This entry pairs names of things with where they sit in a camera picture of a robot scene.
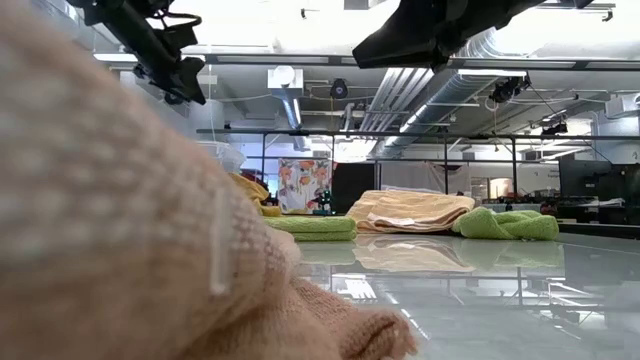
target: black metal bar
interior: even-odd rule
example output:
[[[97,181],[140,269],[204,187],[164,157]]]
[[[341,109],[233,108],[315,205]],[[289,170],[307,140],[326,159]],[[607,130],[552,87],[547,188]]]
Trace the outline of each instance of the black metal bar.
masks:
[[[511,159],[513,160],[513,196],[518,197],[518,168],[516,164],[516,139],[511,138]]]
[[[640,240],[640,226],[609,224],[558,224],[561,233]]]
[[[449,194],[449,149],[447,149],[447,137],[444,138],[444,193]]]
[[[333,169],[334,169],[333,168],[333,164],[334,164],[335,158],[336,158],[335,154],[336,154],[336,137],[332,136],[331,137],[331,165],[330,165],[331,169],[330,169],[330,171],[328,171],[329,176],[331,176],[331,181],[329,182],[331,187],[330,187],[329,190],[331,191],[332,194],[333,194]]]
[[[278,159],[288,159],[288,160],[330,160],[329,158],[323,158],[323,157],[306,157],[306,156],[265,156],[264,157],[267,160],[278,160]],[[249,155],[247,156],[247,159],[262,159],[262,156],[259,155]],[[433,162],[433,163],[441,163],[444,160],[443,159],[418,159],[418,158],[389,158],[389,159],[384,159],[384,158],[373,158],[373,159],[367,159],[367,161],[363,161],[364,163],[366,162],[403,162],[403,161],[408,161],[408,162],[417,162],[417,161],[429,161],[429,162]],[[544,160],[517,160],[516,163],[517,164],[540,164],[542,163]],[[449,163],[462,163],[462,164],[466,164],[466,163],[488,163],[488,164],[511,164],[513,162],[513,160],[485,160],[485,159],[473,159],[473,160],[462,160],[462,159],[449,159]]]
[[[264,182],[264,159],[265,153],[267,152],[267,134],[262,134],[262,174],[260,175],[260,180]]]
[[[522,305],[522,269],[518,267],[518,305]]]
[[[212,134],[212,129],[197,129],[197,134]],[[523,140],[640,140],[640,136],[620,136],[620,135],[571,135],[571,136],[554,136],[554,135],[519,135],[519,134],[456,134],[456,133],[407,133],[407,132],[376,132],[376,131],[328,131],[328,130],[254,130],[254,129],[216,129],[217,134],[281,134],[290,136],[369,136],[369,137],[417,137],[417,138],[439,138],[444,137],[463,137],[469,140],[491,140],[491,139],[523,139]]]
[[[381,158],[377,158],[377,159],[371,159],[371,160],[375,160],[375,161],[379,161],[379,162],[396,162],[396,161],[430,161],[430,162],[434,162],[434,163],[441,163],[443,162],[443,159],[418,159],[418,158],[399,158],[399,159],[394,159],[394,158],[389,158],[389,159],[381,159]],[[517,160],[516,163],[518,164],[539,164],[541,163],[543,160]],[[486,159],[473,159],[473,160],[463,160],[463,159],[449,159],[449,163],[490,163],[490,164],[511,164],[513,162],[513,160],[486,160]]]
[[[249,155],[246,157],[247,159],[262,159],[262,156],[259,155]],[[278,160],[278,159],[286,159],[286,160],[331,160],[330,158],[323,157],[305,157],[305,156],[265,156],[264,159],[267,160]]]
[[[378,160],[373,162],[373,176],[375,176],[373,189],[380,190],[380,164],[378,163]]]

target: ceiling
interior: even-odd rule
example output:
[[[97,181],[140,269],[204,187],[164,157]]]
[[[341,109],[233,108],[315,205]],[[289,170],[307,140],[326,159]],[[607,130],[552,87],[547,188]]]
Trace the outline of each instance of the ceiling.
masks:
[[[614,19],[609,22],[602,22],[602,12],[570,15],[567,15],[567,11],[562,13],[545,12],[544,15],[548,20],[545,26],[543,27],[540,23],[538,26],[532,27],[530,25],[532,15],[522,15],[520,21],[514,19],[509,25],[511,35],[502,36],[502,40],[504,44],[512,45],[514,40],[511,38],[517,35],[516,39],[521,43],[536,43],[537,49],[526,54],[526,58],[530,59],[637,59],[640,54],[640,33],[632,33],[625,28],[625,25],[629,24],[629,19],[635,19],[635,16],[640,15],[640,6],[634,4],[633,0],[619,0],[615,1],[615,4]],[[309,38],[309,42],[313,42],[313,40],[315,38]],[[338,46],[325,49],[330,51],[329,53],[317,51],[313,53],[344,53],[344,49],[340,49]],[[267,69],[275,66],[213,65],[211,72],[217,75],[217,86],[225,90],[212,93],[211,97],[228,99],[266,95],[269,93],[266,88]],[[370,104],[376,88],[380,86],[386,72],[386,69],[361,70],[356,67],[303,66],[301,68],[304,71],[306,85],[306,96],[300,99],[300,108],[303,113],[343,110],[348,102],[354,102],[356,105],[359,103]],[[540,96],[547,100],[562,99],[573,97],[575,94],[579,94],[583,98],[602,100],[608,99],[614,92],[640,92],[640,73],[637,72],[531,71],[530,77],[533,87],[538,90],[540,95],[534,91],[526,91],[518,97],[518,100],[535,101],[540,100]],[[330,84],[336,78],[346,80],[350,88],[349,99],[355,99],[334,101],[333,103],[327,100]],[[423,89],[421,96],[418,97],[419,100],[412,102],[404,110],[415,111],[421,105],[420,101],[427,100],[430,94],[438,90],[442,81],[440,75],[436,75]],[[477,97],[469,101],[470,103],[478,103],[479,107],[454,109],[456,122],[451,125],[449,131],[477,133],[497,129],[500,133],[521,132],[530,127],[531,122],[540,122],[542,118],[551,114],[549,106],[543,105],[541,101],[536,105],[503,104],[494,114],[485,108],[486,96],[490,94],[492,89],[493,86],[484,90],[478,89]],[[237,101],[233,102],[233,106],[247,119],[274,119],[278,117],[276,114],[284,116],[282,103],[275,98],[265,97]],[[583,101],[565,101],[550,106],[554,111],[565,108],[574,108],[576,111],[603,108],[602,104]],[[397,130],[407,117],[399,118],[389,129]],[[339,121],[336,117],[328,115],[303,114],[302,116],[302,126],[308,129],[337,129],[341,126],[337,124]]]
[[[56,5],[61,16],[77,17],[62,0],[46,0]],[[314,54],[349,55],[355,45],[377,29],[397,7],[398,0],[387,0],[368,10],[345,10],[346,0],[178,0],[172,10],[196,13],[203,24],[196,28],[200,43],[185,49],[189,53],[251,54]],[[498,50],[513,49],[526,59],[627,59],[640,58],[640,32],[634,31],[640,18],[637,0],[596,0],[595,3],[615,3],[614,18],[603,22],[602,12],[528,11],[512,20],[509,26],[495,32],[500,40]],[[307,9],[307,18],[300,10]],[[88,49],[101,51],[97,36],[74,30],[76,40],[94,39],[86,43]],[[103,28],[95,34],[104,35]],[[102,42],[113,41],[112,36],[100,37]],[[266,96],[267,70],[274,65],[211,65],[201,75],[212,75],[202,81],[207,97],[225,102],[227,123],[244,121],[245,127],[286,127],[282,121],[285,111],[282,102]],[[370,104],[387,69],[361,70],[353,66],[299,66],[303,69],[305,96],[300,99],[303,113],[310,111],[343,110],[347,103]],[[531,71],[533,86],[545,99],[582,97],[606,99],[612,92],[640,92],[638,72]],[[434,76],[416,101],[403,111],[416,111],[430,95],[438,91],[446,80],[443,74]],[[345,79],[349,99],[328,101],[329,85],[336,78]],[[470,103],[479,107],[452,109],[456,122],[449,129],[456,133],[476,133],[497,129],[498,132],[523,131],[530,122],[539,122],[551,113],[548,106],[506,104],[495,114],[485,108],[485,99],[492,86],[477,89],[477,97]],[[539,100],[527,91],[518,100]],[[575,112],[601,109],[597,103],[565,101],[554,103],[555,111],[575,108]],[[399,117],[389,128],[399,129],[408,116]],[[303,128],[336,129],[341,126],[336,116],[304,115]]]

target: fabric pile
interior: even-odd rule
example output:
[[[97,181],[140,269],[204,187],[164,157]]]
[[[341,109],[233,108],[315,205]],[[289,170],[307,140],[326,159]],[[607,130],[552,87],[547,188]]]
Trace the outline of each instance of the fabric pile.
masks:
[[[267,225],[286,231],[296,241],[351,241],[356,237],[356,222],[344,216],[282,216],[265,218]]]
[[[231,179],[233,179],[236,185],[244,191],[256,209],[260,211],[262,216],[282,216],[280,207],[264,206],[261,204],[262,201],[269,197],[269,192],[262,185],[255,181],[251,181],[242,175],[230,173],[229,176],[231,176]]]
[[[0,1],[0,358],[401,359],[401,316],[293,276],[195,142]]]
[[[450,229],[474,205],[475,200],[465,196],[371,190],[347,216],[356,221],[359,233],[429,233]]]
[[[487,240],[554,240],[558,222],[553,216],[536,211],[495,213],[479,207],[459,217],[453,231],[470,239]]]

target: metal frame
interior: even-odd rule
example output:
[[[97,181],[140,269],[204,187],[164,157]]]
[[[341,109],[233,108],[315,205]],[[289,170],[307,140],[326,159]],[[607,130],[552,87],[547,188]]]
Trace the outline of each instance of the metal frame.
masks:
[[[197,134],[213,134],[214,130],[212,129],[197,129]],[[299,159],[308,159],[308,160],[331,160],[331,163],[334,162],[334,154],[335,154],[335,137],[336,136],[364,136],[364,137],[375,137],[375,138],[384,138],[388,136],[398,136],[398,137],[417,137],[417,138],[436,138],[443,139],[442,147],[444,151],[444,159],[428,159],[428,158],[372,158],[370,161],[373,161],[376,167],[376,188],[379,189],[382,182],[382,171],[380,170],[380,165],[382,162],[397,162],[397,161],[429,161],[433,163],[442,163],[444,162],[445,168],[445,192],[449,193],[449,170],[448,166],[451,163],[507,163],[513,164],[513,191],[517,193],[518,189],[518,168],[517,164],[539,164],[544,160],[516,160],[516,144],[517,140],[558,140],[558,139],[570,139],[570,140],[637,140],[640,141],[640,136],[584,136],[584,135],[576,135],[576,136],[553,136],[553,135],[519,135],[519,134],[454,134],[454,133],[407,133],[407,132],[375,132],[375,131],[327,131],[327,130],[253,130],[253,129],[215,129],[215,133],[217,134],[253,134],[253,135],[262,135],[262,155],[261,156],[247,156],[247,159],[261,159],[262,160],[262,180],[264,181],[264,167],[265,160],[274,160],[274,159],[297,159],[296,157],[283,157],[283,156],[266,156],[266,138],[268,135],[278,134],[278,135],[289,135],[289,136],[330,136],[331,140],[331,158],[313,158],[313,157],[300,157]],[[448,156],[448,147],[447,140],[449,138],[458,139],[458,138],[466,138],[468,140],[492,140],[492,139],[509,139],[511,140],[511,160],[450,160]]]
[[[348,55],[317,54],[185,54],[202,55],[209,65],[291,65],[291,66],[345,66],[357,67]],[[454,57],[447,63],[449,69],[495,69],[540,71],[639,71],[640,61],[624,59],[483,59]]]

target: peach towel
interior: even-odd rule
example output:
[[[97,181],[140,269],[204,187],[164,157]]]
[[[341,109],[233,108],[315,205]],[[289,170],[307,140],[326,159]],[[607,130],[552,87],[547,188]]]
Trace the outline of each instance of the peach towel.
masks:
[[[361,233],[426,233],[450,229],[460,215],[473,209],[465,196],[399,190],[370,190],[349,209]]]
[[[292,238],[26,4],[0,1],[1,359],[415,351],[394,312],[294,277]]]

